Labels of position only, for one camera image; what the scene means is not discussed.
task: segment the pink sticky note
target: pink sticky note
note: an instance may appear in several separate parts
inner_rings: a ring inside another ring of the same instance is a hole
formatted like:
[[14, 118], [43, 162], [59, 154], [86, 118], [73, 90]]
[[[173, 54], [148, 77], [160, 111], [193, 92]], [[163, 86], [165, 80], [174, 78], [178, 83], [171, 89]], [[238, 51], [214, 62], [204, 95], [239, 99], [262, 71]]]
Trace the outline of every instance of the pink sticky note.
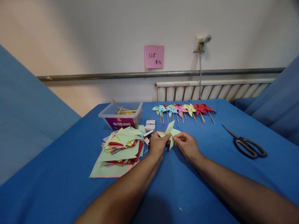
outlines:
[[144, 45], [146, 68], [164, 68], [164, 45]]

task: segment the radiator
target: radiator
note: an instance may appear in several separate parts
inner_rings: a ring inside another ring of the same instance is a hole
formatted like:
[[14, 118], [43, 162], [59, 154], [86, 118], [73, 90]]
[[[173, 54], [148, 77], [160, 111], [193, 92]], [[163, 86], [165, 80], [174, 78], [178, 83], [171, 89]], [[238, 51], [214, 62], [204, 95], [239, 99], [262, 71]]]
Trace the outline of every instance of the radiator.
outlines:
[[[237, 75], [226, 79], [202, 81], [202, 100], [225, 99], [229, 102], [237, 98], [259, 96], [276, 77], [236, 78]], [[199, 81], [156, 82], [158, 101], [198, 100]]]

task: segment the cable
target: cable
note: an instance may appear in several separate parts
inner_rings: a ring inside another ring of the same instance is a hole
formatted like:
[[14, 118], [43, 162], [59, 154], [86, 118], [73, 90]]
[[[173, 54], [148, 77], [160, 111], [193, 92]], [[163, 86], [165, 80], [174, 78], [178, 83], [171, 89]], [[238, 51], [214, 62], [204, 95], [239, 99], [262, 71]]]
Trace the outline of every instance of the cable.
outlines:
[[199, 53], [199, 99], [202, 99], [202, 58]]

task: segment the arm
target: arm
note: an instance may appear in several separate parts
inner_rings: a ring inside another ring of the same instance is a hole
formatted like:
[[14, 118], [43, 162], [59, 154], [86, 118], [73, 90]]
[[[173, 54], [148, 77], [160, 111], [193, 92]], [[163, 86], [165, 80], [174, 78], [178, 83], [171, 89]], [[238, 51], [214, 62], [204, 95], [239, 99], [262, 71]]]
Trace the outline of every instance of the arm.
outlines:
[[246, 223], [299, 223], [299, 208], [264, 185], [231, 171], [199, 151], [196, 139], [182, 132], [174, 138], [203, 179]]
[[169, 138], [170, 134], [160, 138], [156, 132], [148, 155], [97, 197], [75, 223], [129, 223], [163, 160]]

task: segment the hand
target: hand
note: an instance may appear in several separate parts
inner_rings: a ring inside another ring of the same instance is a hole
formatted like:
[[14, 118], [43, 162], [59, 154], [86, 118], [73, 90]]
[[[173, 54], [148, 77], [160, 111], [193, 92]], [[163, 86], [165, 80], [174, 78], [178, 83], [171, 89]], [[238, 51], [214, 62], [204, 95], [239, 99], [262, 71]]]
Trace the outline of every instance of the hand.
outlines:
[[155, 134], [153, 134], [149, 139], [149, 155], [153, 155], [157, 158], [162, 157], [163, 159], [163, 152], [165, 150], [165, 146], [170, 143], [170, 137], [171, 135], [168, 134], [161, 138], [158, 132], [155, 132]]
[[198, 148], [196, 139], [186, 132], [181, 132], [180, 134], [174, 136], [173, 140], [175, 145], [179, 145], [181, 147], [185, 156], [192, 165], [205, 158]]

